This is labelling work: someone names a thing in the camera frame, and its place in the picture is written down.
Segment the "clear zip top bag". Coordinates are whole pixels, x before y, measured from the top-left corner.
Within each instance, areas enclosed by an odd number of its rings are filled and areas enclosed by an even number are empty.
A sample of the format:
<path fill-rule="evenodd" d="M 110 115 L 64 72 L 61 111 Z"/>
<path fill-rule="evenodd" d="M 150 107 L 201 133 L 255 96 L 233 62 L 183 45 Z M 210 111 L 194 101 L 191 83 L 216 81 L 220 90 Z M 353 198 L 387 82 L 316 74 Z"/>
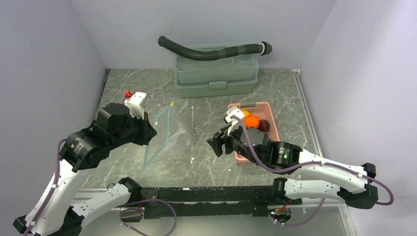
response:
<path fill-rule="evenodd" d="M 191 142 L 191 133 L 181 118 L 174 102 L 162 109 L 151 121 L 157 135 L 147 145 L 143 169 L 182 155 Z"/>

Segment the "yellow lemon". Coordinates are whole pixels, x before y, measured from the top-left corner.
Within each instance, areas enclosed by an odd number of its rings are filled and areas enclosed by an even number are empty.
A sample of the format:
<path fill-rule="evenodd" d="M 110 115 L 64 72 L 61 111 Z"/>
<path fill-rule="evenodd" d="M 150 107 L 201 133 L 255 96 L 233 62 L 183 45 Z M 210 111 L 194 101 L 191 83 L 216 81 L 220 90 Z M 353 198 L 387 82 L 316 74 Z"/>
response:
<path fill-rule="evenodd" d="M 241 109 L 242 113 L 244 114 L 244 117 L 250 116 L 251 113 L 245 109 Z"/>

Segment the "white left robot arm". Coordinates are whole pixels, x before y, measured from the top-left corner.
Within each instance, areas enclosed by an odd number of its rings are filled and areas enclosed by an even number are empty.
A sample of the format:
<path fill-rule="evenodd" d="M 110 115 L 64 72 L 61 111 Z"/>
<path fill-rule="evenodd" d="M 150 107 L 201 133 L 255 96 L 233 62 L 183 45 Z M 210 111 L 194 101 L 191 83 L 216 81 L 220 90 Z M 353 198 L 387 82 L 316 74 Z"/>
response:
<path fill-rule="evenodd" d="M 138 102 L 110 103 L 101 108 L 89 127 L 59 142 L 51 181 L 33 210 L 17 217 L 13 226 L 25 236 L 77 236 L 111 208 L 136 206 L 142 188 L 130 177 L 89 200 L 74 204 L 73 199 L 112 150 L 128 143 L 148 145 L 156 134 Z"/>

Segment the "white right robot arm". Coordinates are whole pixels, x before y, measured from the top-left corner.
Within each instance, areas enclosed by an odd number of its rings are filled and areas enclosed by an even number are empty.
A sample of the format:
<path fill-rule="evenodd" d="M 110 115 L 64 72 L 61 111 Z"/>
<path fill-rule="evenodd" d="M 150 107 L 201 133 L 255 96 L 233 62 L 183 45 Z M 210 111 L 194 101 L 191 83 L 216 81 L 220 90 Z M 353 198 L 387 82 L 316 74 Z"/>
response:
<path fill-rule="evenodd" d="M 250 162 L 277 174 L 271 198 L 277 204 L 301 198 L 341 201 L 371 209 L 379 200 L 378 189 L 371 184 L 375 166 L 365 163 L 352 166 L 317 156 L 297 145 L 273 141 L 267 133 L 242 127 L 228 132 L 222 128 L 207 143 L 216 156 L 236 152 Z"/>

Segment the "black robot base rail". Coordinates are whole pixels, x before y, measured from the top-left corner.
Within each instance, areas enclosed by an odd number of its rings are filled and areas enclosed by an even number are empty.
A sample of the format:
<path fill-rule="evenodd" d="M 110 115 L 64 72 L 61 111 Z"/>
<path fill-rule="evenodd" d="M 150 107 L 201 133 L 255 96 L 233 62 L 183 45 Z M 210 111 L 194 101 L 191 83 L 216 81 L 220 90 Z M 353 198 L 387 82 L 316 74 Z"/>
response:
<path fill-rule="evenodd" d="M 124 207 L 142 206 L 145 219 L 172 216 L 251 215 L 266 217 L 280 205 L 302 200 L 278 196 L 272 186 L 144 187 Z"/>

